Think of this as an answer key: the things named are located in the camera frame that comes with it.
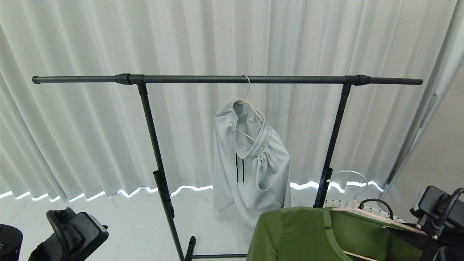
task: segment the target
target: clothes rack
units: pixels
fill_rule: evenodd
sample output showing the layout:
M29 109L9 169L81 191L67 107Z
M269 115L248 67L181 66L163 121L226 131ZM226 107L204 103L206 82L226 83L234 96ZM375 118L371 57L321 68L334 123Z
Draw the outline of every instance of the clothes rack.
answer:
M340 124L342 122L343 113L345 111L346 102L348 99L351 86L353 85L368 85L368 84L394 84L394 85L421 85L423 80L412 78L375 78L366 75L352 76L248 76L252 84L343 84L340 102L335 117L332 135L330 137L329 147L324 162L324 167L319 182L316 199L314 201L315 208L323 206L327 190L329 188L328 179L331 178L332 168L330 161L334 153L335 143L337 140ZM143 75L123 73L114 76L53 76L32 78L33 83L118 83L123 85L137 85L141 99L145 118L147 120L148 131L150 133L153 151L155 153L158 170L153 172L160 194L161 202L168 220L169 228L174 240L174 244L181 261L191 261L192 259L207 259L207 258L230 258L230 257L246 257L246 254L199 254L194 255L193 251L196 244L195 236L190 238L187 252L184 256L180 245L179 236L174 223L174 208L171 203L171 196L166 181L161 152L158 146L158 138L156 136L155 124L153 122L152 112L148 101L147 83L210 83L210 84L247 84L248 79L244 76L160 76L160 75Z

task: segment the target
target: white marble floor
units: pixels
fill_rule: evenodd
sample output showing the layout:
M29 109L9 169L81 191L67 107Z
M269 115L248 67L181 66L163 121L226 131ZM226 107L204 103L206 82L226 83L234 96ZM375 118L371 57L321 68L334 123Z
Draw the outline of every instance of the white marble floor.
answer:
M347 195L359 189L348 186L346 193L342 194L332 187L327 198L351 201ZM292 189L291 193L292 206L312 206L316 189ZM370 185L359 199L379 196L380 192ZM197 238L195 254L246 253L253 231L241 224L233 206L216 212L212 199L211 189L182 189L172 197L174 220L184 254L192 235ZM21 199L7 196L0 199L0 223L17 227L24 235L20 261L26 261L36 246L51 235L46 211L66 207L71 207L76 213L87 212L109 226L108 240L87 260L179 260L158 192L149 193L141 189L130 198L122 194L111 198L103 195L91 201L85 198L73 202L51 202L49 198L33 201L30 196Z

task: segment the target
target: clothes hanger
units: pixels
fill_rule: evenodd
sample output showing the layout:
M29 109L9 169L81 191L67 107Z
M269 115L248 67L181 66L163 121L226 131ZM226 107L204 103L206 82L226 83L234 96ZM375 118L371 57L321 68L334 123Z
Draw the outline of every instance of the clothes hanger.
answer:
M256 115L259 117L259 119L264 122L263 118L261 117L261 115L255 110L255 108L253 107L253 105L251 105L250 101L248 100L248 92L250 91L250 87L251 87L251 82L250 82L250 78L248 78L248 76L244 75L246 77L246 79L248 80L248 90L246 91L246 102L239 102L239 103L235 103L235 104L248 104L251 109L253 109L253 111L256 113ZM241 130L238 130L240 133L242 133L243 135L247 136L250 140L252 141L256 141L254 138L250 137L248 134L244 133L243 131Z
M331 180L334 180L335 177L340 174L340 173L347 173L347 172L350 172L350 173L355 173L359 176L361 176L362 178L364 178L364 181L366 181L366 185L364 186L364 189L357 193L354 198L353 198L353 207L352 208L335 208L335 209L332 209L332 211L351 211L351 212L355 212L355 213L359 213L359 214L363 214L363 215L367 215L369 217L372 217L374 219L377 219L379 221L382 221L384 223L388 223L388 224L392 224L392 225L395 225L395 226L398 226L400 228L404 228L406 230L409 230L409 231L412 231L412 232L416 232L416 233L419 233L419 234L422 234L422 235L427 235L424 231L421 231L419 229L416 229L416 228L412 228L412 227L409 227L403 223L400 223L400 222L396 222L395 220L392 220L392 219L389 219L389 218L386 218L386 217L382 217L382 216L378 216L376 214L373 214L373 213L370 213L370 212L367 212L365 210L362 210L362 209L358 209L356 208L356 197L361 194L362 192L366 191L367 190L367 179L366 177L359 173L359 172L356 172L356 171L353 171L353 170L343 170L343 171L340 171L338 172L337 174L335 174L332 179L328 179L327 182L330 182Z

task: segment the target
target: drawstring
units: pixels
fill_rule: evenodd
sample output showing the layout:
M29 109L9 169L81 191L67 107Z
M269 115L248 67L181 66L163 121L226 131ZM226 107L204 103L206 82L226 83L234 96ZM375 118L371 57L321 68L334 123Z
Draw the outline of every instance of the drawstring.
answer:
M235 153L235 169L237 170L237 183L238 183L238 160L237 154ZM245 182L245 163L242 159L242 182Z

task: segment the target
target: green sweater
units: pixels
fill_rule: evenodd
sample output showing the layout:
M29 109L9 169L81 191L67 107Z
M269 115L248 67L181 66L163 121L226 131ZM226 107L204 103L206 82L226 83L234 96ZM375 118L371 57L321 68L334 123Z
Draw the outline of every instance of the green sweater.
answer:
M296 207L262 214L246 260L363 260L343 250L379 261L419 260L421 251L391 234L385 223L330 210Z

